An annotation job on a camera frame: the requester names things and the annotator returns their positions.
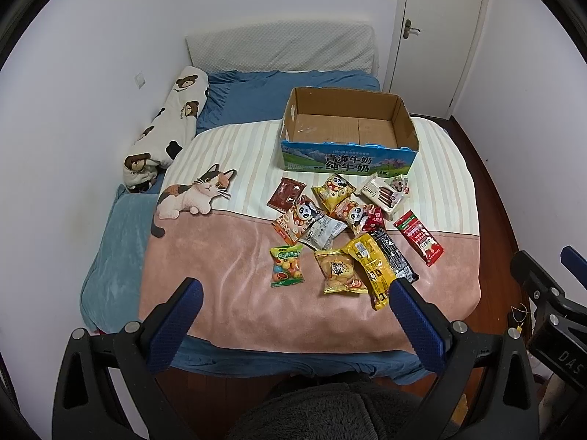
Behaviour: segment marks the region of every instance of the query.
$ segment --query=striped blanket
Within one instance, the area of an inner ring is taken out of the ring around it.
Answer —
[[[416,289],[449,319],[464,319],[480,298],[473,180],[438,125],[423,118],[413,123],[420,150],[409,172],[410,197],[400,211],[411,209],[445,253],[427,267],[391,224],[387,228],[420,275]],[[304,193],[311,198],[309,188],[329,176],[284,172],[280,131],[281,121],[222,126],[198,135],[180,153],[165,175],[154,216],[140,317],[191,276],[203,283],[205,299],[189,334],[216,346],[275,352],[411,350],[390,310],[374,311],[369,296],[323,294],[324,276],[310,248],[300,257],[304,283],[270,288],[269,248],[284,242],[271,226],[279,213],[267,201],[283,176],[306,183]],[[355,186],[365,179],[347,178]],[[349,239],[342,233],[335,247]]]

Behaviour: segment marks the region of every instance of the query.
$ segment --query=door frame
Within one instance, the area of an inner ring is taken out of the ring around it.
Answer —
[[[400,50],[401,31],[403,30],[404,19],[406,17],[406,3],[407,0],[397,0],[397,5],[395,7],[395,19],[393,21],[393,33],[391,35],[391,48],[389,49],[389,59],[387,60],[387,72],[385,73],[385,80],[383,82],[383,92],[391,91],[391,82],[395,73],[395,65],[397,64],[397,56]],[[481,0],[479,18],[477,19],[477,25],[475,26],[475,33],[473,34],[473,41],[471,42],[471,47],[469,48],[467,61],[465,62],[463,73],[461,74],[459,83],[457,84],[456,90],[454,91],[453,99],[451,100],[447,113],[444,116],[445,119],[450,118],[452,115],[454,107],[463,90],[463,86],[465,84],[465,80],[467,79],[469,70],[471,69],[473,58],[477,52],[479,39],[481,38],[483,25],[485,24],[485,16],[487,14],[488,4],[489,0]]]

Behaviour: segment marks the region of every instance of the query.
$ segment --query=door handle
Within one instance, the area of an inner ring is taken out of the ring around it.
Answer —
[[[420,33],[422,30],[418,28],[412,28],[412,20],[406,19],[406,26],[404,26],[404,36],[403,38],[407,40],[410,37],[410,32],[418,32]]]

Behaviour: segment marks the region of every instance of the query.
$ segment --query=silver bolt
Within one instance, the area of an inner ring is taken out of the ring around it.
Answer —
[[[86,334],[86,330],[83,327],[78,327],[72,332],[72,337],[74,339],[81,339]]]
[[[512,339],[519,339],[519,331],[514,328],[514,327],[510,327],[508,329],[508,335],[512,338]]]
[[[124,326],[124,330],[128,334],[132,334],[137,332],[139,330],[139,327],[141,327],[141,325],[138,322],[131,321],[130,323],[126,323],[126,325]]]
[[[455,321],[453,323],[453,329],[460,334],[464,334],[467,332],[467,329],[469,329],[469,326],[467,326],[463,321]]]

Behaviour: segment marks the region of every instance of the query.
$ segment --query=blue bed sheet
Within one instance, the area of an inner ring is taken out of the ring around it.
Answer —
[[[352,87],[379,90],[374,77],[362,71],[320,73],[215,73],[209,75],[210,97],[198,118],[198,131],[225,124],[279,119],[291,89],[298,86]],[[80,310],[92,329],[117,332],[137,318],[143,259],[157,185],[145,194],[118,188],[98,254],[84,281]],[[284,354],[219,348],[186,336],[172,366],[190,372],[230,377],[256,377],[289,372],[334,375],[357,371],[389,376],[409,384],[425,376],[417,356],[404,351],[365,354]]]

